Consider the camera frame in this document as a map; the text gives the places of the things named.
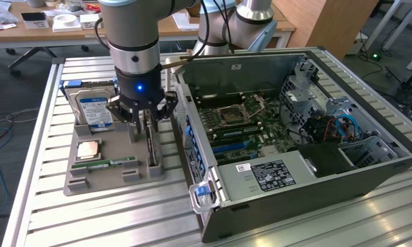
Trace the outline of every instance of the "motherboard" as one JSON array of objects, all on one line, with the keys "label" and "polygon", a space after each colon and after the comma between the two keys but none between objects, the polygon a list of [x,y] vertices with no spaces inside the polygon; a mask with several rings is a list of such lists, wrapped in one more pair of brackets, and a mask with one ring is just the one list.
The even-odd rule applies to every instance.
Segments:
[{"label": "motherboard", "polygon": [[265,95],[239,93],[198,99],[195,104],[218,165],[275,155],[295,146],[277,105]]}]

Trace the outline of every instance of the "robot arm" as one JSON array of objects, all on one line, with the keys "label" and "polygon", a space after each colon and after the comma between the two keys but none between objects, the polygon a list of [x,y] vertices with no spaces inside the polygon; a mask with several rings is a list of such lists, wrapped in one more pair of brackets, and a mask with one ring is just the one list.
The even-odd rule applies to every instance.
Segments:
[{"label": "robot arm", "polygon": [[[119,94],[109,100],[106,107],[121,121],[131,122],[138,129],[139,111],[147,110],[153,122],[157,122],[162,118],[169,118],[177,104],[175,93],[163,92],[161,88],[162,66],[157,28],[161,19],[201,2],[201,28],[194,47],[198,55],[227,53],[229,39],[241,48],[259,51],[275,29],[270,0],[243,0],[237,7],[234,0],[98,0],[98,2],[119,86]],[[219,15],[223,9],[227,13],[227,31],[225,20]],[[165,105],[157,109],[162,99]]]}]

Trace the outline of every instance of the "aluminum table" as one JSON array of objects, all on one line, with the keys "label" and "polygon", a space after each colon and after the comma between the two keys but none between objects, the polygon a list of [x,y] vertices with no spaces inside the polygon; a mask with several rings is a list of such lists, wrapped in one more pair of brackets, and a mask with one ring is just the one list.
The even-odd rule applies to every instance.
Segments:
[{"label": "aluminum table", "polygon": [[[412,141],[412,122],[326,51],[313,52]],[[113,76],[110,57],[69,58],[51,65],[2,246],[412,246],[412,168],[363,197],[201,243],[169,122],[158,124],[165,180],[66,197],[74,116],[58,83]],[[330,95],[341,97],[318,76]],[[174,83],[170,78],[162,72],[163,87]]]}]

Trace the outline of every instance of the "blue pcie slot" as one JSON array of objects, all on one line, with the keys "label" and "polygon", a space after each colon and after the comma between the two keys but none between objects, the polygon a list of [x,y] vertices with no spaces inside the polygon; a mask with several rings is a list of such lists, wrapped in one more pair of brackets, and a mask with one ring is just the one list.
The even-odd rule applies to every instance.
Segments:
[{"label": "blue pcie slot", "polygon": [[225,145],[225,146],[219,146],[211,149],[213,153],[222,153],[222,152],[227,152],[227,151],[234,151],[234,150],[239,150],[246,148],[249,141],[242,142],[242,143],[235,143],[235,144],[230,144],[230,145]]}]

